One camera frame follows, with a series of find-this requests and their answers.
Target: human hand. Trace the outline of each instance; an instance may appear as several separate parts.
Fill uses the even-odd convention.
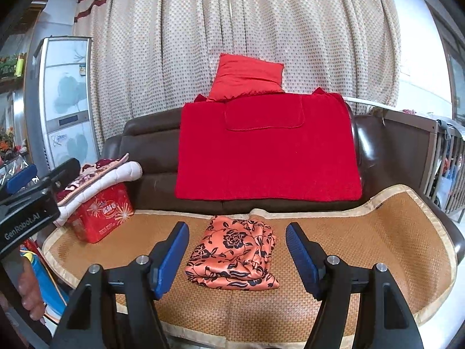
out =
[[[32,269],[31,262],[23,257],[24,272],[18,280],[18,292],[22,297],[23,307],[30,311],[32,320],[40,320],[45,313],[45,305],[40,293],[39,282]]]

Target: red blanket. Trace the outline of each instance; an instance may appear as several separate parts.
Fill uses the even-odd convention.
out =
[[[358,200],[362,187],[342,97],[196,102],[181,115],[176,196],[191,200]]]

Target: yellow bottle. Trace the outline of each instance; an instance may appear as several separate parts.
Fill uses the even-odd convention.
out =
[[[24,67],[24,54],[20,53],[18,55],[18,61],[16,63],[15,76],[20,77],[23,74],[23,67]]]

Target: window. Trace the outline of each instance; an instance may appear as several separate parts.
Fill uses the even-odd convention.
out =
[[[428,3],[446,54],[452,95],[452,119],[465,126],[465,44],[450,25]]]

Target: blue object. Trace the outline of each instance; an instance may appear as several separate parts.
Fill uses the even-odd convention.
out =
[[[189,227],[178,222],[168,238],[157,243],[150,253],[153,264],[149,280],[156,300],[170,291],[188,243]]]
[[[16,173],[6,182],[6,192],[9,195],[15,194],[31,182],[35,176],[37,176],[37,167],[34,164],[31,164],[19,173]]]
[[[312,295],[318,295],[321,291],[318,269],[291,224],[286,228],[286,244],[305,290]]]
[[[54,311],[54,313],[60,316],[63,315],[65,304],[61,300],[58,291],[56,290],[52,280],[50,279],[50,276],[47,273],[47,270],[45,270],[36,254],[33,256],[32,268],[34,270],[35,276],[37,277],[37,280],[39,281],[42,299],[52,309],[52,311]],[[64,300],[66,300],[66,303],[68,303],[68,295],[65,294],[61,289],[60,292]]]

